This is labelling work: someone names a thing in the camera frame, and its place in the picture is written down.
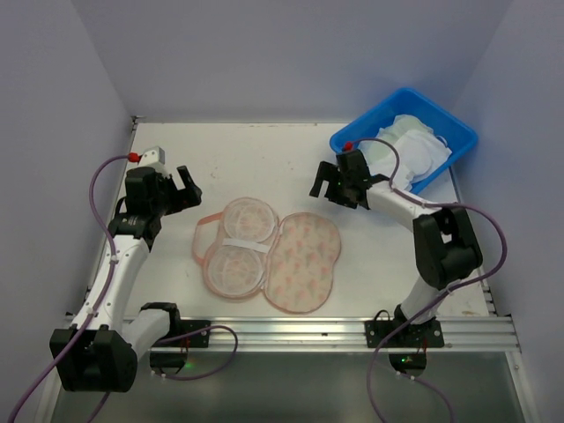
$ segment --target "white table surface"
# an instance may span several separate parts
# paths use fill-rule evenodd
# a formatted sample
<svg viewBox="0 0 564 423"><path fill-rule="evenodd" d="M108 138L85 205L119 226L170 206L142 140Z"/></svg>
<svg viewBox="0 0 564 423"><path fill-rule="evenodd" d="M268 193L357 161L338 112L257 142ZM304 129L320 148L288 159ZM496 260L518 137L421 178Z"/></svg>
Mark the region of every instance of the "white table surface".
<svg viewBox="0 0 564 423"><path fill-rule="evenodd" d="M308 316L364 317L382 308L392 312L418 276L412 234L376 212L346 209L308 196L319 162L335 161L328 141L342 127L342 123L139 124L132 151L162 147L176 185L181 187L182 182L175 169L186 165L203 191L203 202L163 218L162 230L133 287L126 315L137 315L149 301L170 301L178 304L183 316L288 316L272 307L262 293L243 302L216 296L205 287L201 269L192 259L197 221L221 212L238 197L259 198L280 218L293 212L317 213L339 228L342 252L333 291L327 302ZM449 173L421 195L438 202L456 200ZM439 313L488 315L481 286L456 291L444 301Z"/></svg>

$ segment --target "blue plastic tray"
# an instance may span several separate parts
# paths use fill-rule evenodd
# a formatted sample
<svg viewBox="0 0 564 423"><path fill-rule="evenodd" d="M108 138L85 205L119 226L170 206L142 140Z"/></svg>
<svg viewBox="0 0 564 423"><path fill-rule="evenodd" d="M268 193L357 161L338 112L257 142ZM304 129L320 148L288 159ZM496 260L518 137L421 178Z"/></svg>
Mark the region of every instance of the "blue plastic tray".
<svg viewBox="0 0 564 423"><path fill-rule="evenodd" d="M390 126L397 115L413 115L426 126L433 128L435 135L445 137L452 151L449 159L423 181L412 185L414 194L420 193L442 171L460 159L478 142L476 132L453 115L411 88L401 88L375 108L346 125L330 138L334 152L342 152L347 141L375 137L380 128Z"/></svg>

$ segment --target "red cap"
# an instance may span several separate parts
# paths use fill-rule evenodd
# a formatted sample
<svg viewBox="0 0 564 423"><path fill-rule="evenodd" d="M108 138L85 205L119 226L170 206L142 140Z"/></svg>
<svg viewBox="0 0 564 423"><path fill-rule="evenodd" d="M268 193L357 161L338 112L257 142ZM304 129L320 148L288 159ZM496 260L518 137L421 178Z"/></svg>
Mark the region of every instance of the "red cap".
<svg viewBox="0 0 564 423"><path fill-rule="evenodd" d="M141 156L138 155L136 152L130 152L127 155L127 160L129 160L131 163L138 163L141 161Z"/></svg>

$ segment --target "white wall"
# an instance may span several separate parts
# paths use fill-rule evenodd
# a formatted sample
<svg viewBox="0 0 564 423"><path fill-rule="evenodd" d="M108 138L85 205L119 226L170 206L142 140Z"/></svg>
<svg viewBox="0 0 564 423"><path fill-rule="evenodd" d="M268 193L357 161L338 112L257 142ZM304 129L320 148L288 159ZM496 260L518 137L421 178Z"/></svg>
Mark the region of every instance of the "white wall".
<svg viewBox="0 0 564 423"><path fill-rule="evenodd" d="M346 121L402 85L454 106L510 0L73 0L152 120Z"/></svg>
<svg viewBox="0 0 564 423"><path fill-rule="evenodd" d="M480 135L457 169L464 199L508 237L494 298L515 318L540 411L554 422L564 412L563 72L564 3L515 0L455 107ZM486 247L498 254L491 238Z"/></svg>
<svg viewBox="0 0 564 423"><path fill-rule="evenodd" d="M52 330L84 294L101 241L88 183L128 150L130 119L72 4L0 13L0 420L45 367ZM100 184L115 192L118 167ZM38 396L18 421L32 421Z"/></svg>

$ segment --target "folded fabric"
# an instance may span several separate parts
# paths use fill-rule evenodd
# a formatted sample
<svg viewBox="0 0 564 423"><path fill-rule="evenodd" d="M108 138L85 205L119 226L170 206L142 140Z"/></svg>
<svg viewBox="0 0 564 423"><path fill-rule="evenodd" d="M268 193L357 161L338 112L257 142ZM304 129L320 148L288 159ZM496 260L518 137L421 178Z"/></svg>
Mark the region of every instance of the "folded fabric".
<svg viewBox="0 0 564 423"><path fill-rule="evenodd" d="M394 183L400 189L411 189L412 183L423 181L450 156L452 151L439 140L433 130L415 116L399 115L394 124L381 129L376 136L394 145L399 153L400 166ZM396 156L389 147L365 141L359 147L371 174L391 176Z"/></svg>

